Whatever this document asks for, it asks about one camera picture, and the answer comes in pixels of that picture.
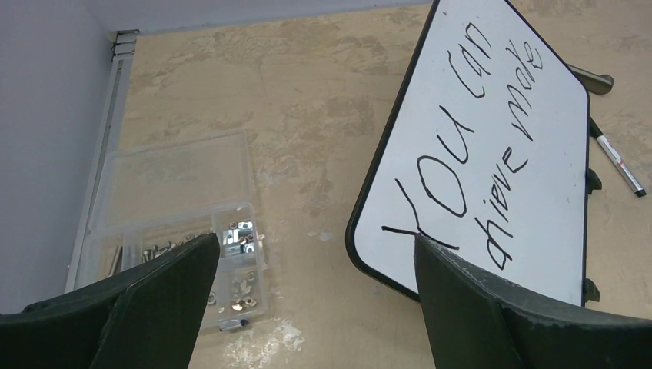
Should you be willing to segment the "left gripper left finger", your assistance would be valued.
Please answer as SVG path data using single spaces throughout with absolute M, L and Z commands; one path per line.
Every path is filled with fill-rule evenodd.
M 1 318 L 3 368 L 186 368 L 220 246 L 208 233 Z

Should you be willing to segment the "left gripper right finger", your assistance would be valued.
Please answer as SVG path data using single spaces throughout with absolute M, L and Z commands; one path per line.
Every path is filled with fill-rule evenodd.
M 417 289 L 438 368 L 649 368 L 651 322 L 579 307 L 479 268 L 423 235 Z

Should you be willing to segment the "white whiteboard black frame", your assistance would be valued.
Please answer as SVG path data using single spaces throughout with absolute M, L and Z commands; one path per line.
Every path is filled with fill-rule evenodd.
M 508 1 L 436 1 L 345 233 L 353 265 L 417 298 L 422 235 L 584 305 L 587 89 Z

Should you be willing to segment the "white whiteboard marker pen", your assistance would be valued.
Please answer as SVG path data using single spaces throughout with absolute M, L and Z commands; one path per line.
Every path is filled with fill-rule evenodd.
M 609 142 L 606 135 L 601 131 L 592 117 L 589 117 L 589 130 L 590 136 L 594 138 L 600 145 L 604 153 L 610 159 L 614 167 L 618 170 L 623 180 L 627 183 L 632 192 L 638 197 L 642 198 L 647 195 L 645 188 L 634 176 L 633 172 L 628 168 L 623 158 Z

